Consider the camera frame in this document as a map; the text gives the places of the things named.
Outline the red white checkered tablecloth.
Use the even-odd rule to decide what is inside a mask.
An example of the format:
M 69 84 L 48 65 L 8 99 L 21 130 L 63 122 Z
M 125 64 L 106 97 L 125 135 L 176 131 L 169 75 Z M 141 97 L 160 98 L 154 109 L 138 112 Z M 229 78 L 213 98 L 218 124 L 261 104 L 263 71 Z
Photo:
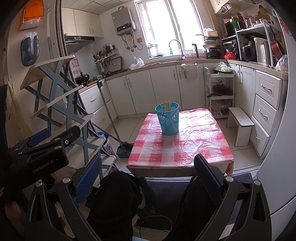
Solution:
M 232 173 L 233 154 L 220 126 L 205 108 L 179 112 L 179 131 L 162 133 L 158 116 L 149 113 L 135 139 L 127 168 L 189 168 L 201 154 L 224 173 Z

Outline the white bag holder on cabinet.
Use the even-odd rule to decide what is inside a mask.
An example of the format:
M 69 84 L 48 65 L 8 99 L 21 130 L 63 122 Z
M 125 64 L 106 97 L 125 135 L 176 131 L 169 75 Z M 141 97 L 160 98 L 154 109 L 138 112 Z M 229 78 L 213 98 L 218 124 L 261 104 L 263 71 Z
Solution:
M 198 76 L 198 66 L 196 63 L 193 64 L 181 64 L 181 71 L 184 73 L 186 79 L 196 79 Z

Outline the range hood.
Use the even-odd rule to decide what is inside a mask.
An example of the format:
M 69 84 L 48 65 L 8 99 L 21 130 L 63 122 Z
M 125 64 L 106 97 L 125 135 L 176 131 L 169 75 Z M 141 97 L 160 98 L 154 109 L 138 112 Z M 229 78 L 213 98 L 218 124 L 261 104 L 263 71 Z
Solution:
M 95 37 L 90 36 L 65 35 L 64 39 L 68 54 L 74 54 L 95 41 Z

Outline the wall utensil rack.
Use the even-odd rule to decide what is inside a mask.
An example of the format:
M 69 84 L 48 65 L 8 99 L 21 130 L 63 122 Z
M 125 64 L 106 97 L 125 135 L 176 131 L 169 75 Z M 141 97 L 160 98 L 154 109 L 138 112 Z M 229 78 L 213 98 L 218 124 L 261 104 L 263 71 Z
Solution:
M 92 53 L 96 67 L 96 77 L 103 79 L 122 70 L 123 58 L 115 45 L 104 45 L 102 50 Z

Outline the red plastic bag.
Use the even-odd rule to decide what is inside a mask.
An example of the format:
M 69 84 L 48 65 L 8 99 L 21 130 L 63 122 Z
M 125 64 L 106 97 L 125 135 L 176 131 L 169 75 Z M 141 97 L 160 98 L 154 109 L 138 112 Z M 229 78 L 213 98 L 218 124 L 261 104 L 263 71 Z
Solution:
M 236 60 L 236 55 L 232 51 L 227 49 L 226 53 L 224 55 L 224 59 L 226 59 L 226 60 Z

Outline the black wok on stove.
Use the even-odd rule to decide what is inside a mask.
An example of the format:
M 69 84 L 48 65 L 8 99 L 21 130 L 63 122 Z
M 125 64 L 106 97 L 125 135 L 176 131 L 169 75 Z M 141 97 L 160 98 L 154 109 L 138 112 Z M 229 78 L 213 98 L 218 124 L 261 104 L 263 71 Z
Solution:
M 86 86 L 89 83 L 89 79 L 89 74 L 84 74 L 83 72 L 80 72 L 80 75 L 78 77 L 75 77 L 75 83 L 77 85 Z

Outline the teal perforated plastic basket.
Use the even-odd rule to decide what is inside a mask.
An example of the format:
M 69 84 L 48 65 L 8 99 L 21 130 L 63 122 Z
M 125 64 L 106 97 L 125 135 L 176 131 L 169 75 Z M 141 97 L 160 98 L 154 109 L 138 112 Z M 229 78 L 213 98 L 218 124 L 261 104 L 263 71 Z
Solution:
M 170 104 L 170 111 L 160 111 L 159 104 L 155 107 L 162 133 L 167 136 L 173 136 L 179 131 L 179 104 L 176 102 Z

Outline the white electric kettle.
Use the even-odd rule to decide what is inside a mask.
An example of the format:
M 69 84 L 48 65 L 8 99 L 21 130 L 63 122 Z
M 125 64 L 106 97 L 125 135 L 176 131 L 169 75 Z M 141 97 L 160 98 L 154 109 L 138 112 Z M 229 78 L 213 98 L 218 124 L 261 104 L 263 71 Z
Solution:
M 258 64 L 264 66 L 271 66 L 269 44 L 267 39 L 255 37 L 254 42 L 256 47 Z

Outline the chrome kitchen faucet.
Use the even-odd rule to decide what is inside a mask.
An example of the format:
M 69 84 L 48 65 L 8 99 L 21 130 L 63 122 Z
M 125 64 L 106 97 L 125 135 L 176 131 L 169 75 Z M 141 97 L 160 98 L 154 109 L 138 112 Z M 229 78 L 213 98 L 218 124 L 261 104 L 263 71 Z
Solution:
M 179 52 L 180 55 L 181 55 L 181 59 L 182 59 L 182 60 L 185 59 L 186 55 L 185 55 L 185 53 L 184 53 L 184 51 L 183 51 L 182 44 L 181 44 L 181 42 L 180 42 L 179 40 L 177 40 L 177 39 L 172 39 L 172 40 L 170 40 L 170 42 L 169 42 L 169 47 L 171 47 L 172 50 L 178 50 L 178 52 Z

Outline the floral trash bin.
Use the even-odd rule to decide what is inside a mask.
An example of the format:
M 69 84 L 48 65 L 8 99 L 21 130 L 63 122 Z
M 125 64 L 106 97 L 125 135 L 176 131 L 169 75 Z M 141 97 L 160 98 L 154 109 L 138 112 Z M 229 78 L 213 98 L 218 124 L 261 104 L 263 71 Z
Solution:
M 115 152 L 112 149 L 112 146 L 110 145 L 110 141 L 109 141 L 109 135 L 104 133 L 104 132 L 97 132 L 97 134 L 99 135 L 99 137 L 104 137 L 105 141 L 103 143 L 103 148 L 101 148 L 101 153 L 103 155 L 110 155 L 110 156 L 115 156 Z

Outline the white plastic bag on counter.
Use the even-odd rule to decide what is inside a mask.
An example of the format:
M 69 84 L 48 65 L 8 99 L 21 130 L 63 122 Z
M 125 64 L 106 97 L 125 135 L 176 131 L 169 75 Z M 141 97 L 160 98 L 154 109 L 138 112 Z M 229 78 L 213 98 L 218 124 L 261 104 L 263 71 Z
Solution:
M 133 58 L 133 63 L 130 65 L 129 69 L 130 70 L 135 70 L 138 68 L 142 68 L 144 66 L 144 61 L 140 57 L 134 57 Z

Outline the white rolling kitchen cart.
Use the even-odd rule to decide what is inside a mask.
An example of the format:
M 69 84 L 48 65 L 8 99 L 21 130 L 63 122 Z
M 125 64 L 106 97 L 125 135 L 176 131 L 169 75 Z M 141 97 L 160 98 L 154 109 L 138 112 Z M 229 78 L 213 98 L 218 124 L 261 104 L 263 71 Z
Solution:
M 234 107 L 235 76 L 233 70 L 218 71 L 215 68 L 204 67 L 206 107 L 215 119 L 227 118 Z

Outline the small white wooden stool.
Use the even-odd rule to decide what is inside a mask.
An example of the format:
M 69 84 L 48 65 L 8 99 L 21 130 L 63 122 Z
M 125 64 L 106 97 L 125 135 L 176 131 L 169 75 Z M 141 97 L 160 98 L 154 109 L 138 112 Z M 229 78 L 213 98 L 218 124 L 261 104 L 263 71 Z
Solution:
M 254 123 L 241 108 L 229 108 L 227 128 L 238 127 L 235 147 L 247 146 Z

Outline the white gas water heater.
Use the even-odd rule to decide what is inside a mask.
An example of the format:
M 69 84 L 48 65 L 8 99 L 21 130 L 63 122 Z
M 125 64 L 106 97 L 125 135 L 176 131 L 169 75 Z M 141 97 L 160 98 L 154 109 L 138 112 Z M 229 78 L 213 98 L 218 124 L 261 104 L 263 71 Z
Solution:
M 136 25 L 129 8 L 122 8 L 111 14 L 115 32 L 118 36 L 136 31 Z

